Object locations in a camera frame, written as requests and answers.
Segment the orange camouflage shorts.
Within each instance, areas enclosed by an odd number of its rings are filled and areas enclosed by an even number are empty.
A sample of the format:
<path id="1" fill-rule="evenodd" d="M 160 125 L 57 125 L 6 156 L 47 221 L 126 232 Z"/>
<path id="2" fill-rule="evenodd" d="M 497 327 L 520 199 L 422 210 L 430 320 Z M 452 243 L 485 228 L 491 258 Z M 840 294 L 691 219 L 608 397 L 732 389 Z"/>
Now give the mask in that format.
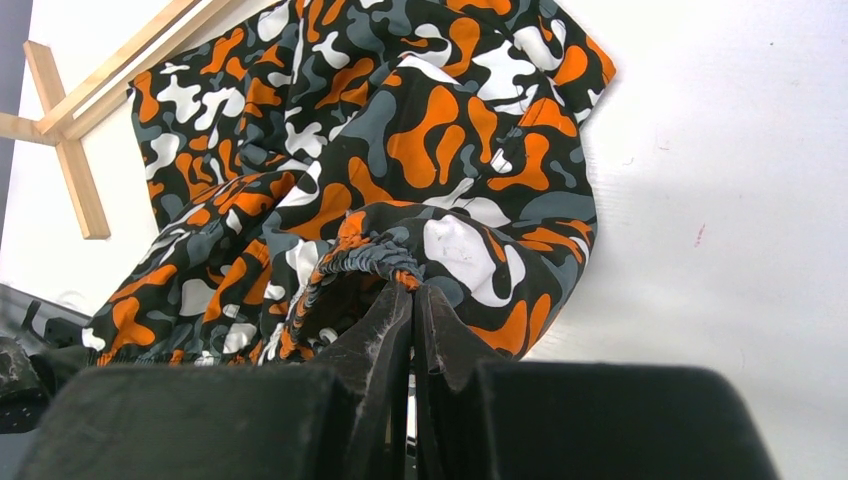
<path id="1" fill-rule="evenodd" d="M 524 356 L 595 243 L 580 128 L 615 72 L 555 1 L 281 1 L 149 68 L 159 232 L 89 362 L 302 362 L 388 284 Z"/>

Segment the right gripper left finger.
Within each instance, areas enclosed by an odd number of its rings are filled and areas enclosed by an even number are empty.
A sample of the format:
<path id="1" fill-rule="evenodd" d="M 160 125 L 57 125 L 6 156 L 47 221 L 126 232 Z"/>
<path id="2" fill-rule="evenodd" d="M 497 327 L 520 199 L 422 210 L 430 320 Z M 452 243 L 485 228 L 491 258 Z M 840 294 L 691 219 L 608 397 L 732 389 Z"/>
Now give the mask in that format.
<path id="1" fill-rule="evenodd" d="M 401 479 L 412 298 L 385 287 L 302 364 L 94 368 L 47 411 L 21 479 Z"/>

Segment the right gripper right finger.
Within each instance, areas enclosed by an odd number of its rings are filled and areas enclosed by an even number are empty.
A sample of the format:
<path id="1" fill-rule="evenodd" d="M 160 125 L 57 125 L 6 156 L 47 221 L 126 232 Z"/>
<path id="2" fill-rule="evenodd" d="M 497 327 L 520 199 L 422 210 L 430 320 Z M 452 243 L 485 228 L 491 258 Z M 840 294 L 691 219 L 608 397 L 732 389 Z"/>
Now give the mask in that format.
<path id="1" fill-rule="evenodd" d="M 774 479 L 742 397 L 687 366 L 510 361 L 414 296 L 422 479 Z"/>

